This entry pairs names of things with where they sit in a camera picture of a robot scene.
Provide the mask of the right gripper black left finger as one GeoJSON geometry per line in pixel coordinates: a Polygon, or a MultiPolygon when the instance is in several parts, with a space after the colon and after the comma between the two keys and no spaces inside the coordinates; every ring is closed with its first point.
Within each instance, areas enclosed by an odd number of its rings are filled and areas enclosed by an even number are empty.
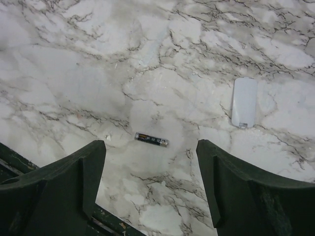
{"type": "Polygon", "coordinates": [[[2,236],[83,236],[105,162],[104,141],[0,184],[2,236]]]}

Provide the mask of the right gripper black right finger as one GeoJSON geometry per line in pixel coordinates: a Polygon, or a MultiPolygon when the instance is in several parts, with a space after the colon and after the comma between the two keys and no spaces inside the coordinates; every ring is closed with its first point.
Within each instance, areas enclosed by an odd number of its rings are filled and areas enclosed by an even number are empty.
{"type": "Polygon", "coordinates": [[[263,170],[208,140],[198,142],[196,153],[218,235],[314,235],[313,183],[263,170]]]}

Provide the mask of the white battery cover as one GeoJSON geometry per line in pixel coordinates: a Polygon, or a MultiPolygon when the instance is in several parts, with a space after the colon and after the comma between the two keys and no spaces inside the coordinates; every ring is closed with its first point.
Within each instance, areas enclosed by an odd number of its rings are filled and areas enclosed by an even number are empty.
{"type": "Polygon", "coordinates": [[[231,122],[239,128],[254,126],[257,99],[257,81],[249,77],[234,82],[231,122]]]}

